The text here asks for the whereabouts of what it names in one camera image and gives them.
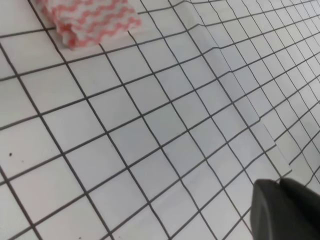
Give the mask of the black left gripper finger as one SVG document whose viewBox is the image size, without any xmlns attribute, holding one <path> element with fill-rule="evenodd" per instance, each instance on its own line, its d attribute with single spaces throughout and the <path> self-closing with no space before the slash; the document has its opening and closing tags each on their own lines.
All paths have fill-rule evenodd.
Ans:
<svg viewBox="0 0 320 240">
<path fill-rule="evenodd" d="M 291 178 L 258 179 L 250 224 L 254 240 L 318 240 L 320 195 Z"/>
</svg>

